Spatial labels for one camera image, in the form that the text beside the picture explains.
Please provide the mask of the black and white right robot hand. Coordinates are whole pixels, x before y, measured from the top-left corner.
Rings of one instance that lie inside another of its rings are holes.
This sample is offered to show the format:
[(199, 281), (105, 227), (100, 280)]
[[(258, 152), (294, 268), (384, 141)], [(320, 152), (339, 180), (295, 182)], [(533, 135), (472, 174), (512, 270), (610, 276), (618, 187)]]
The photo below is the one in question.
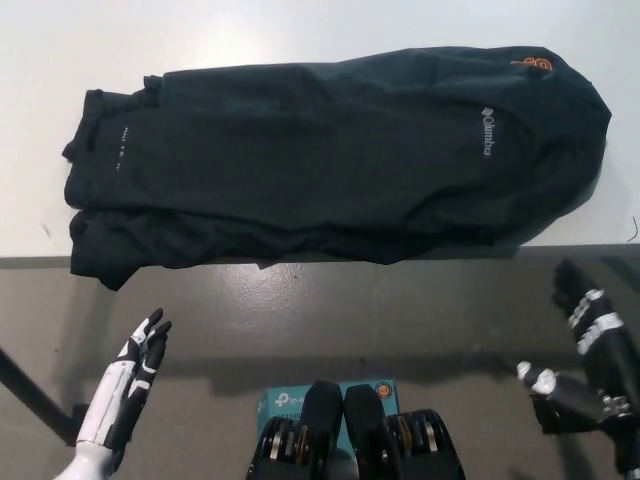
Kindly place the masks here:
[(553, 300), (564, 312), (586, 381), (527, 361), (515, 367), (535, 396), (600, 423), (639, 413), (639, 351), (608, 292), (575, 263), (554, 271)]

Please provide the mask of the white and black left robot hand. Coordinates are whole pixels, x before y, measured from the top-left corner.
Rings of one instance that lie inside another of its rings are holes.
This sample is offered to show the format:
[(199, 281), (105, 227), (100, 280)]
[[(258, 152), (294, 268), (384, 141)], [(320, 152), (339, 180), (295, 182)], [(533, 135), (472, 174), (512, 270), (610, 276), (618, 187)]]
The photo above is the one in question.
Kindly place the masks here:
[(135, 328), (104, 371), (78, 443), (100, 445), (112, 452), (126, 448), (163, 362), (171, 327), (158, 308)]

